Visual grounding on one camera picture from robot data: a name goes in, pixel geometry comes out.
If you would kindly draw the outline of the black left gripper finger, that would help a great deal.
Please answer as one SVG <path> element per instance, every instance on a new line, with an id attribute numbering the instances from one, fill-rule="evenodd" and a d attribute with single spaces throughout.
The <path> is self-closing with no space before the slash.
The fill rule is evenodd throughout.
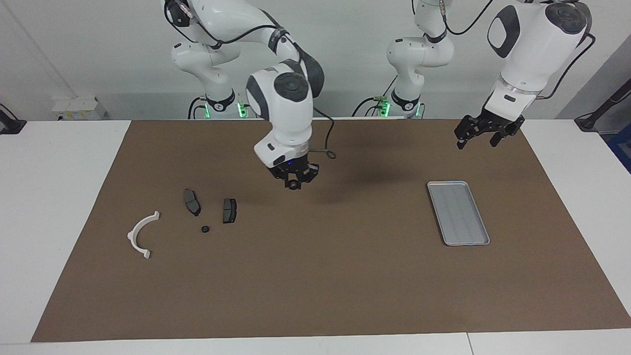
<path id="1" fill-rule="evenodd" d="M 479 119 L 471 115 L 465 115 L 460 120 L 455 128 L 456 146 L 459 150 L 463 150 L 469 140 L 479 136 L 478 123 Z"/>
<path id="2" fill-rule="evenodd" d="M 490 140 L 490 144 L 493 147 L 498 146 L 498 144 L 509 136 L 514 136 L 521 128 L 525 121 L 525 117 L 520 116 L 516 121 L 511 122 L 509 124 L 500 125 L 495 134 Z"/>

